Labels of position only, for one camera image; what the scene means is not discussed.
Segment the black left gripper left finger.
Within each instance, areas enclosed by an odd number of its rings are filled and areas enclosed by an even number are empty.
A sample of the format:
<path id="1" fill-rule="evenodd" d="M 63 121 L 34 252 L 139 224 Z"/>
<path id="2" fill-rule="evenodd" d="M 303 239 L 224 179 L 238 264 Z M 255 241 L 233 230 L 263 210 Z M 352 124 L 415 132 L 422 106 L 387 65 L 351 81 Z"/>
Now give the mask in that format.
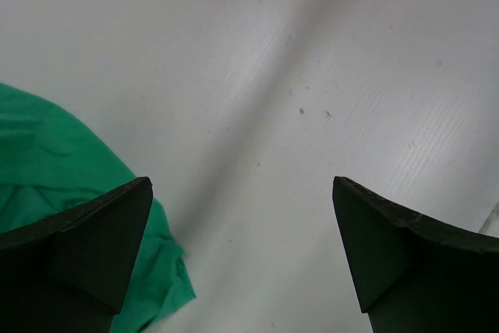
<path id="1" fill-rule="evenodd" d="M 1 235 L 3 332 L 108 332 L 121 313 L 152 204 L 139 177 Z"/>

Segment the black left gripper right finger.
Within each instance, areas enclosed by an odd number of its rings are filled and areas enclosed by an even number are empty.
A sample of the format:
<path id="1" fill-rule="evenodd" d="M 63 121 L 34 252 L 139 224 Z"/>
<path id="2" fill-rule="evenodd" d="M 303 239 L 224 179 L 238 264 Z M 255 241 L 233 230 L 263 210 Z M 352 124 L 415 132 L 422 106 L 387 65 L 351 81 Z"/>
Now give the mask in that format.
<path id="1" fill-rule="evenodd" d="M 334 178 L 359 307 L 374 332 L 496 332 L 498 240 Z"/>

